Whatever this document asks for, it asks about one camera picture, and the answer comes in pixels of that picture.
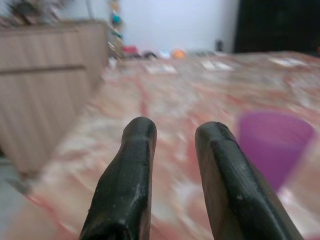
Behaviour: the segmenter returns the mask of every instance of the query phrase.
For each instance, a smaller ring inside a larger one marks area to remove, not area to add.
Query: purple cup
[[[255,111],[239,121],[238,143],[277,192],[315,136],[307,122],[281,112]]]

